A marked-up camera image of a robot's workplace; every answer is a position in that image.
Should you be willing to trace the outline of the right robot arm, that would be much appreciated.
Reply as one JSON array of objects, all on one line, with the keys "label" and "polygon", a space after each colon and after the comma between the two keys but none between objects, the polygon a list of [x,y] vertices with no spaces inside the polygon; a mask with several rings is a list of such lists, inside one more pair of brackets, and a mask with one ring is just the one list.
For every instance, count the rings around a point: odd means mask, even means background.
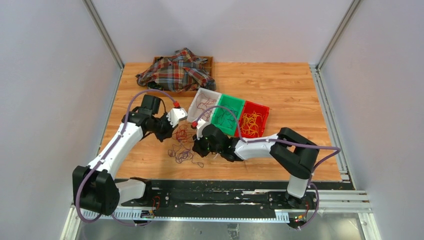
[{"label": "right robot arm", "polygon": [[289,174],[286,203],[294,209],[306,202],[307,184],[320,152],[318,146],[294,130],[283,127],[276,134],[257,137],[229,137],[213,124],[197,130],[192,150],[206,157],[217,154],[229,162],[254,158],[276,160]]}]

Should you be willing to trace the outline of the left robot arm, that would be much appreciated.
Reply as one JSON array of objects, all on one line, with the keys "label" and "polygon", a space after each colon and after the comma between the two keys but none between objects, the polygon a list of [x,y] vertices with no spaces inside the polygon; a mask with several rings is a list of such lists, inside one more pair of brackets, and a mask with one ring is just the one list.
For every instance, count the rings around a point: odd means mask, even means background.
[{"label": "left robot arm", "polygon": [[141,104],[128,107],[115,135],[105,148],[86,166],[78,165],[72,172],[73,203],[78,215],[89,210],[99,215],[110,216],[116,208],[135,200],[140,206],[149,206],[153,201],[149,181],[133,177],[116,182],[115,178],[122,163],[141,140],[154,134],[163,142],[172,137],[178,124],[188,114],[173,99],[173,108],[158,117],[163,100],[157,96],[144,95]]}]

